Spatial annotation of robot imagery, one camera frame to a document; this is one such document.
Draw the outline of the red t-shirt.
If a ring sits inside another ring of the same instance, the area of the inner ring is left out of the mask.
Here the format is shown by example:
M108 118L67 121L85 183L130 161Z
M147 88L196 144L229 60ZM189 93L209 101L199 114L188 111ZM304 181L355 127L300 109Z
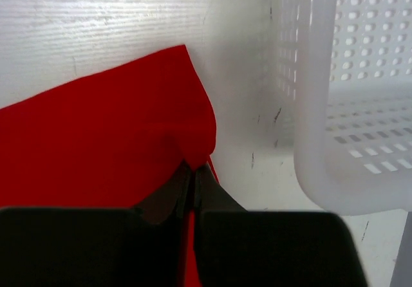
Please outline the red t-shirt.
M133 207L215 146L186 46L160 50L1 109L1 210Z

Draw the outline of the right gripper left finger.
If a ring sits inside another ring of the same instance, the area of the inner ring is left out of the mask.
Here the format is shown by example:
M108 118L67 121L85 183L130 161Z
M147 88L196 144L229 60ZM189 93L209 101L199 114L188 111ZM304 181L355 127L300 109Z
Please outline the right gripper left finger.
M181 286L191 177L182 163L128 208L3 208L1 285Z

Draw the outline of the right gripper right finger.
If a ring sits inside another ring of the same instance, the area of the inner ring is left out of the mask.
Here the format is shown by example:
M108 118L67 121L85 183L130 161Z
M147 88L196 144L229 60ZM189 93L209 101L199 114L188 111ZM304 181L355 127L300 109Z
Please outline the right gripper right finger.
M367 284L339 216L245 210L208 166L196 171L194 187L194 251L203 286Z

